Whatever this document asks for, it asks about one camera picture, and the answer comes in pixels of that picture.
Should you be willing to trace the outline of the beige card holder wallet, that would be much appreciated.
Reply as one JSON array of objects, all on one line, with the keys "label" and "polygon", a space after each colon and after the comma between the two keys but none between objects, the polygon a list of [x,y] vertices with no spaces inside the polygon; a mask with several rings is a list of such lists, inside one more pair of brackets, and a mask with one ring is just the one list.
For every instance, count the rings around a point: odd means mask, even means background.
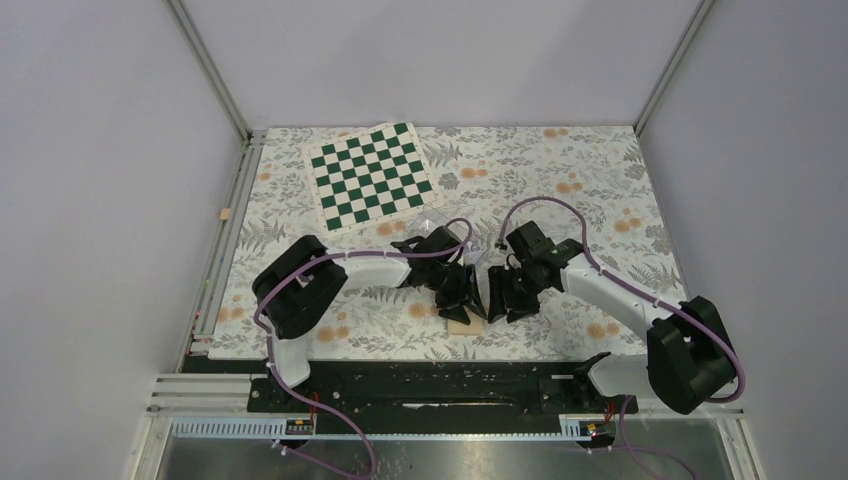
[{"label": "beige card holder wallet", "polygon": [[450,320],[447,332],[450,336],[481,336],[484,333],[484,325],[485,322],[479,318],[472,318],[469,324]]}]

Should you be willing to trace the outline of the clear plastic card box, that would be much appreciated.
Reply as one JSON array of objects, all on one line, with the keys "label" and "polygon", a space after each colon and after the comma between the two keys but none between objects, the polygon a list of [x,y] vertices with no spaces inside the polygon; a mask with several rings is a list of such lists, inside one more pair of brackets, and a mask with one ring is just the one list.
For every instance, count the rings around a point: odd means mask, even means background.
[{"label": "clear plastic card box", "polygon": [[421,213],[407,223],[406,232],[410,236],[422,236],[433,233],[438,227],[447,228],[458,240],[468,239],[462,249],[462,257],[455,253],[453,260],[461,259],[464,264],[477,267],[485,264],[490,257],[490,244],[477,226],[465,217],[450,217],[441,210],[425,207]]}]

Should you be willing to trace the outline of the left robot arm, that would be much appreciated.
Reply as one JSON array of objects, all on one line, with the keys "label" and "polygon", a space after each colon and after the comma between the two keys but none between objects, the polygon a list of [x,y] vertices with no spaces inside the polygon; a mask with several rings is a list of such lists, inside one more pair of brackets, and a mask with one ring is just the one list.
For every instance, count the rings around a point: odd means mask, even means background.
[{"label": "left robot arm", "polygon": [[266,333],[275,379],[272,398],[288,411],[307,404],[308,334],[345,290],[423,287],[443,319],[468,325],[472,316],[485,317],[475,267],[463,259],[468,243],[447,226],[386,250],[332,250],[315,235],[299,238],[252,283],[254,321]]}]

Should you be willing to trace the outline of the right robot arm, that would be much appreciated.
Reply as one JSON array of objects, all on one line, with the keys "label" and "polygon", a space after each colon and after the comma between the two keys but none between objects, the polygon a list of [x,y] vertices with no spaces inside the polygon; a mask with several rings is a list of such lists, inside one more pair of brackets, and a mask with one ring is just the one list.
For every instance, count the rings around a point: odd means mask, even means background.
[{"label": "right robot arm", "polygon": [[636,334],[643,354],[599,353],[580,365],[575,402],[597,412],[615,397],[649,397],[679,414],[731,398],[741,381],[738,360],[716,306],[702,296],[666,299],[594,260],[574,239],[559,243],[527,222],[500,244],[507,257],[488,269],[488,321],[509,323],[541,311],[541,295],[578,297]]}]

